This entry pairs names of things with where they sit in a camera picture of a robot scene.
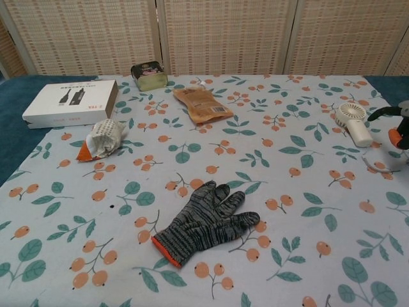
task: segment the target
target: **product box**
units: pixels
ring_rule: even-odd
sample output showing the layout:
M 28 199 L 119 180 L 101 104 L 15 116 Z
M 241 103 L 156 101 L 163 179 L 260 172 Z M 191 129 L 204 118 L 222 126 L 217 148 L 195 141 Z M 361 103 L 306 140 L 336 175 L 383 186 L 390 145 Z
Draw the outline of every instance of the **product box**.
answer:
M 115 80 L 47 84 L 24 111 L 30 129 L 87 125 L 111 117 Z

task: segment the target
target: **small tin box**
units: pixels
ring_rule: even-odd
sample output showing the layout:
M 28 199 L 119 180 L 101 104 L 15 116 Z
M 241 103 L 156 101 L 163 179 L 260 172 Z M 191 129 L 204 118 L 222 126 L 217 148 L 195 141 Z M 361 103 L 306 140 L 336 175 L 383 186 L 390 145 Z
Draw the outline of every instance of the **small tin box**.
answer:
M 136 64 L 132 66 L 130 73 L 140 91 L 150 91 L 167 85 L 167 75 L 157 61 Z

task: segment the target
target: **work glove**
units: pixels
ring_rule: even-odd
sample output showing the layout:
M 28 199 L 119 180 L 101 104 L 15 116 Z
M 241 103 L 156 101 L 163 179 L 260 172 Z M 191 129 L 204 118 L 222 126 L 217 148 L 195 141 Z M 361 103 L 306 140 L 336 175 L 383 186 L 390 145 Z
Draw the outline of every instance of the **work glove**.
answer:
M 260 222 L 255 212 L 233 215 L 244 202 L 238 191 L 230 197 L 227 184 L 209 181 L 196 189 L 172 223 L 151 239 L 159 251 L 176 267 L 182 267 L 196 251 L 229 242 Z

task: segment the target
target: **white mini fan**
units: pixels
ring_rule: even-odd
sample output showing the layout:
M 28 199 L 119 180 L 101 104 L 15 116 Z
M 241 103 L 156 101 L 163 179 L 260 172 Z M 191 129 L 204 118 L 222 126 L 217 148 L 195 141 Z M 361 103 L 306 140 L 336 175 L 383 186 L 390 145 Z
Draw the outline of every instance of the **white mini fan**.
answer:
M 373 139 L 364 124 L 365 109 L 357 104 L 345 102 L 335 112 L 335 121 L 341 127 L 348 129 L 357 147 L 368 147 Z

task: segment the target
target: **tablecloth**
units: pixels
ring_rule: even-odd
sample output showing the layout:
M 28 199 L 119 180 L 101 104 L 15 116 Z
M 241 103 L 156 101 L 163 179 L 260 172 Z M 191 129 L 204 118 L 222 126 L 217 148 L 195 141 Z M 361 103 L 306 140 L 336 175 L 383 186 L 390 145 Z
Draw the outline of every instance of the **tablecloth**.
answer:
M 387 134 L 401 119 L 366 123 L 369 148 L 334 122 L 346 101 L 387 105 L 363 77 L 169 79 L 118 78 L 110 157 L 75 161 L 89 125 L 52 129 L 0 188 L 1 306 L 407 306 L 408 155 Z M 235 116 L 194 125 L 171 90 L 200 83 Z M 208 180 L 262 221 L 177 269 L 150 237 Z

